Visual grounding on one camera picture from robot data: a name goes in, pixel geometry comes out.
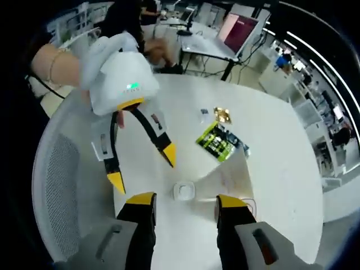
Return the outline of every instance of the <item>white round table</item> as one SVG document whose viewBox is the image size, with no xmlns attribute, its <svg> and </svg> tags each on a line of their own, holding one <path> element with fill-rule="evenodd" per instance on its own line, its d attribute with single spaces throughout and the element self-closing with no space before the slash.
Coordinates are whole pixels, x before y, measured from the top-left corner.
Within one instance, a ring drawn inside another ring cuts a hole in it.
<svg viewBox="0 0 360 270">
<path fill-rule="evenodd" d="M 323 223 L 322 187 L 316 158 L 293 108 L 260 91 L 215 79 L 156 75 L 159 104 L 167 134 L 177 147 L 172 169 L 158 153 L 140 123 L 124 113 L 117 152 L 127 194 L 114 190 L 116 214 L 126 199 L 157 193 L 156 246 L 152 269 L 221 269 L 213 202 L 173 200 L 178 181 L 196 181 L 219 163 L 196 139 L 211 121 L 201 123 L 200 109 L 229 109 L 226 125 L 249 147 L 247 160 L 257 220 L 266 221 L 294 243 L 295 253 L 313 263 Z"/>
</svg>

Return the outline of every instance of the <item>green led light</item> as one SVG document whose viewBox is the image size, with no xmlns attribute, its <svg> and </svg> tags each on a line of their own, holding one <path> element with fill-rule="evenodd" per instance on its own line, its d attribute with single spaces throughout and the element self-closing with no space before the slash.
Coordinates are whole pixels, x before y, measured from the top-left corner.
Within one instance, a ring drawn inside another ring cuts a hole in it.
<svg viewBox="0 0 360 270">
<path fill-rule="evenodd" d="M 126 89 L 133 89 L 139 87 L 139 83 L 132 83 L 126 86 Z"/>
</svg>

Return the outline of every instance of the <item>bracelet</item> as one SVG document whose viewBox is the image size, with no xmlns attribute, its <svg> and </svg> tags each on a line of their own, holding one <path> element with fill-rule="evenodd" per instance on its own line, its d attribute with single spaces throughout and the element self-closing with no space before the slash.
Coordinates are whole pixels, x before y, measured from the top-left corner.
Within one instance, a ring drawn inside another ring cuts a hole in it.
<svg viewBox="0 0 360 270">
<path fill-rule="evenodd" d="M 59 50 L 57 51 L 56 55 L 54 56 L 52 62 L 51 62 L 50 69 L 49 69 L 49 75 L 48 75 L 48 81 L 49 81 L 50 83 L 52 83 L 51 74 L 52 74 L 52 68 L 53 68 L 53 66 L 54 66 L 55 60 L 56 60 L 63 52 L 65 52 L 64 49 L 59 49 Z"/>
</svg>

